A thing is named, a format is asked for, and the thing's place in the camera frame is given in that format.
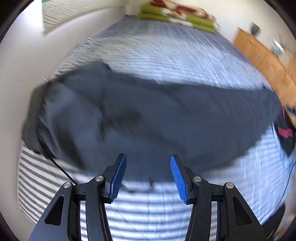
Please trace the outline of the folded dark grey pants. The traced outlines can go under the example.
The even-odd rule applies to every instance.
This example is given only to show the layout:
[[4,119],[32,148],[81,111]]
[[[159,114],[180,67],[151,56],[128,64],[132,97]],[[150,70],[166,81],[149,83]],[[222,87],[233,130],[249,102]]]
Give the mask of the folded dark grey pants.
[[44,99],[50,86],[50,83],[44,83],[37,86],[32,91],[27,117],[22,129],[22,140],[25,143],[25,146],[34,153],[43,155],[46,159],[53,159],[56,157],[49,150],[45,141],[40,136],[40,117],[45,102]]

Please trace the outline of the landscape wall hanging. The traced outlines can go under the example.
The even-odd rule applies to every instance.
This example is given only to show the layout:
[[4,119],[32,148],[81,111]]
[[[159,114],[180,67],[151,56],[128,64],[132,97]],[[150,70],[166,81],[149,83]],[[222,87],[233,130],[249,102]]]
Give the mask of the landscape wall hanging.
[[123,7],[127,4],[127,1],[122,0],[50,0],[41,2],[44,33],[46,34],[79,16],[100,9]]

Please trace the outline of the black jacket pink stripe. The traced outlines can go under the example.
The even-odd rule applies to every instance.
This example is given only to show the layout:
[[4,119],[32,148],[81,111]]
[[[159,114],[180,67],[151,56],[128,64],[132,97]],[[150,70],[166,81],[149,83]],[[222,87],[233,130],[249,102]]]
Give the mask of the black jacket pink stripe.
[[295,148],[295,127],[284,107],[274,123],[274,128],[280,141],[282,149],[290,156]]

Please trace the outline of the dark ceramic vase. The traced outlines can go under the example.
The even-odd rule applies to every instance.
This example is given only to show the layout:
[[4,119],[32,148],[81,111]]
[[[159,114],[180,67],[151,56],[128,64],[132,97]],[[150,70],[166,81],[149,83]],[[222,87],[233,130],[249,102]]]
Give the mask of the dark ceramic vase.
[[256,25],[254,22],[250,25],[250,33],[252,36],[257,37],[261,32],[261,28]]

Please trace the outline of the wooden slatted bed rail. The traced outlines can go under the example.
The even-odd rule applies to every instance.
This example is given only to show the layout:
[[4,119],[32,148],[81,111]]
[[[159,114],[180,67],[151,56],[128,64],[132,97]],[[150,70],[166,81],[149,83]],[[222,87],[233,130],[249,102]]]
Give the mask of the wooden slatted bed rail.
[[254,36],[238,29],[233,45],[259,70],[284,106],[295,107],[295,78],[286,66]]

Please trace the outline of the dark navy blue pants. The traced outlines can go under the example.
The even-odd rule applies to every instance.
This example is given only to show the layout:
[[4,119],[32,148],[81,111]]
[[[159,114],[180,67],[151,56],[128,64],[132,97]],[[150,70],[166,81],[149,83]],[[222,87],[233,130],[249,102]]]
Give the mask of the dark navy blue pants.
[[50,83],[38,133],[49,154],[80,169],[100,174],[123,153],[126,180],[170,181],[172,155],[197,174],[230,166],[280,111],[266,88],[159,84],[98,61]]

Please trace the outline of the blue white striped bedspread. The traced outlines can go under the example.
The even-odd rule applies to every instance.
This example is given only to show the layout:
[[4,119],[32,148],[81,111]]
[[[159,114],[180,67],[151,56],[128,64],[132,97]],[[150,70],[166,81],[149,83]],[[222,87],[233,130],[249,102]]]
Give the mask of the blue white striped bedspread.
[[[170,23],[126,16],[95,38],[86,38],[69,52],[52,77],[102,60],[111,68],[160,83],[199,83],[254,89],[266,79],[243,54],[219,34]],[[244,196],[268,237],[281,222],[284,199],[293,186],[295,156],[287,156],[275,129],[232,166],[204,174],[212,183],[232,182]],[[63,161],[52,163],[21,147],[17,196],[24,216],[37,223],[64,182],[84,183],[93,174]],[[118,198],[106,207],[114,240],[183,240],[191,208],[172,182],[124,181]]]

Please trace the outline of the potted spider plant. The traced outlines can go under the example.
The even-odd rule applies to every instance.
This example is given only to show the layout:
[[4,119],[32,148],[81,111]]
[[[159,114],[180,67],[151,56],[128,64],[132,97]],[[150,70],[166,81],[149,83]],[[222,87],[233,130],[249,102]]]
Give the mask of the potted spider plant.
[[273,43],[271,46],[271,52],[277,57],[280,58],[284,53],[292,54],[292,50],[288,48],[281,39],[280,35],[274,35]]

